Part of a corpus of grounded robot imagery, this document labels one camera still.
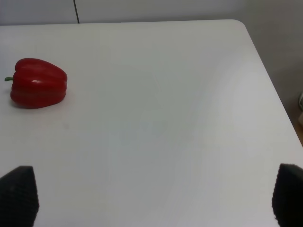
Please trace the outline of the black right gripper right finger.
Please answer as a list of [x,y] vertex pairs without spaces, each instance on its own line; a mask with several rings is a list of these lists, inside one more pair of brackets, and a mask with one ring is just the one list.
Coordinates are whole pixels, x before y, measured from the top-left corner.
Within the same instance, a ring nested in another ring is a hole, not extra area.
[[303,169],[294,164],[279,166],[272,209],[281,227],[303,225]]

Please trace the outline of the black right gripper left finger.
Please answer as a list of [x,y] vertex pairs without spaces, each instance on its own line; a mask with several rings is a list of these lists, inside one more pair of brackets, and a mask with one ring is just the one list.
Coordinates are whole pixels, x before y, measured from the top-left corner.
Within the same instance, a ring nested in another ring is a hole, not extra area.
[[34,169],[19,166],[0,178],[0,225],[32,227],[39,211]]

